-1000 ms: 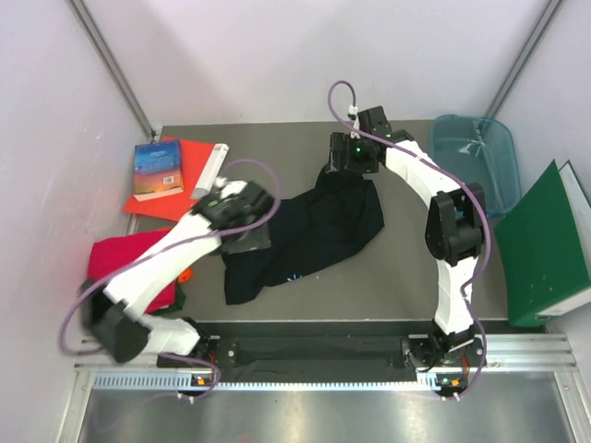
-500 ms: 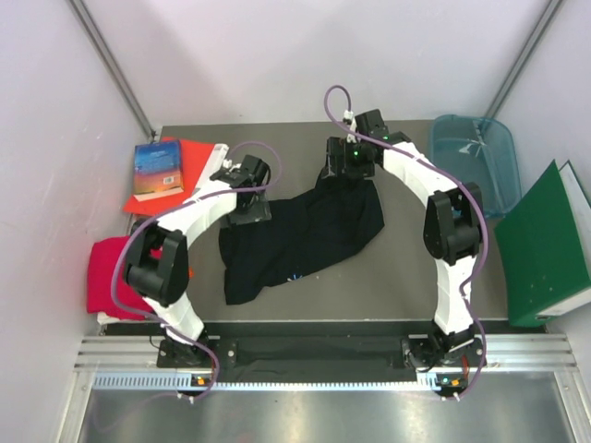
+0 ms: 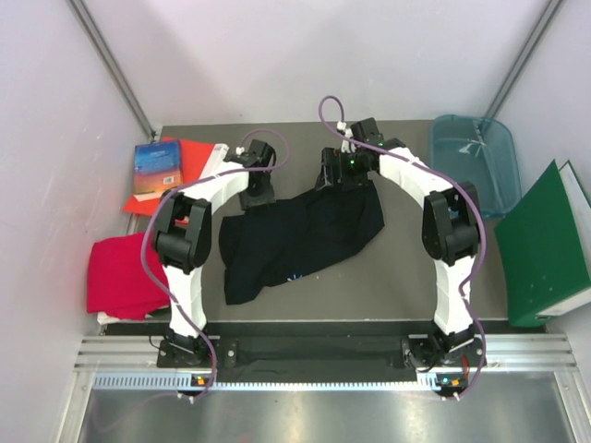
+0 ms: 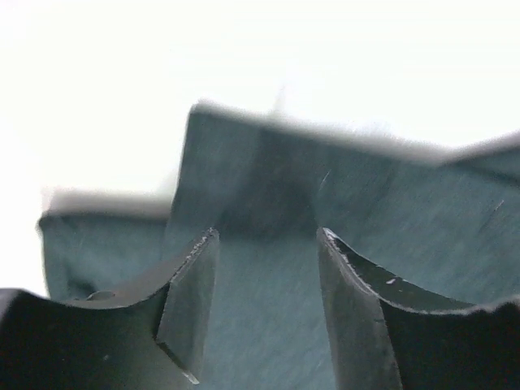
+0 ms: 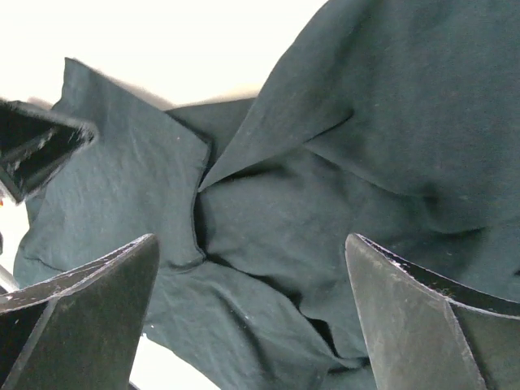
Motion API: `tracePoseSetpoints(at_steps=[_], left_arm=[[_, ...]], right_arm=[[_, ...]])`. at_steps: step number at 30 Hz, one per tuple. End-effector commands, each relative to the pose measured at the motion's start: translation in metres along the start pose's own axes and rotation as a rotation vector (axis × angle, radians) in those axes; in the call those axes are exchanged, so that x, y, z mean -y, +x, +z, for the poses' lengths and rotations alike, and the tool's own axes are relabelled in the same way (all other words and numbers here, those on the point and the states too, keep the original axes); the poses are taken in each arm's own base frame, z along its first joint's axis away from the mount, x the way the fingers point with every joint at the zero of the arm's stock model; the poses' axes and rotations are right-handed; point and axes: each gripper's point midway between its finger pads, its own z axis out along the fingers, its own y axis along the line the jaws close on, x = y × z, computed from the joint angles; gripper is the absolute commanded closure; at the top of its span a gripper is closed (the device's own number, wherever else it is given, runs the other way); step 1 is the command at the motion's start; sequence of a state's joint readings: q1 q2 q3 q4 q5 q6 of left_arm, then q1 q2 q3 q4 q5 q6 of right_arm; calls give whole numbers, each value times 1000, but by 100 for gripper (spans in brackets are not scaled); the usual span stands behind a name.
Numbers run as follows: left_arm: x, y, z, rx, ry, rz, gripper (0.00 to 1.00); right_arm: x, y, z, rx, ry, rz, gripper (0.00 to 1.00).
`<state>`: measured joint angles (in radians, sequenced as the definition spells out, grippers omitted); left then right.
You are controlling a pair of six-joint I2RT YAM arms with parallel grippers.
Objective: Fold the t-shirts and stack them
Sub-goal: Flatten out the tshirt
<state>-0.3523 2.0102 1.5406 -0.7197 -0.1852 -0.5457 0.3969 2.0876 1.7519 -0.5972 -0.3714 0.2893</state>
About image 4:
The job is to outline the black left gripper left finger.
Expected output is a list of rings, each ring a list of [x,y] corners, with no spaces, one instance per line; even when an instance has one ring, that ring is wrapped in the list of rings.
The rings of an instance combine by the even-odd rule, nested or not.
[[[200,382],[219,234],[84,300],[1,291],[4,389],[190,389]]]

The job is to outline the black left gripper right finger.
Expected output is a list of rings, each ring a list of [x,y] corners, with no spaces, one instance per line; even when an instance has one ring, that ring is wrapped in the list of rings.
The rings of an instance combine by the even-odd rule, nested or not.
[[[374,264],[317,232],[319,277],[339,389],[516,389],[519,300],[471,305]]]

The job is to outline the black t-shirt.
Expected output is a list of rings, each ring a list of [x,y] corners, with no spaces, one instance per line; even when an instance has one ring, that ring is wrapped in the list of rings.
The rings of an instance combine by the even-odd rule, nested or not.
[[[50,295],[82,298],[220,235],[204,389],[339,389],[321,228],[422,289],[519,300],[519,142],[432,167],[194,108],[171,213],[63,197],[39,222]]]

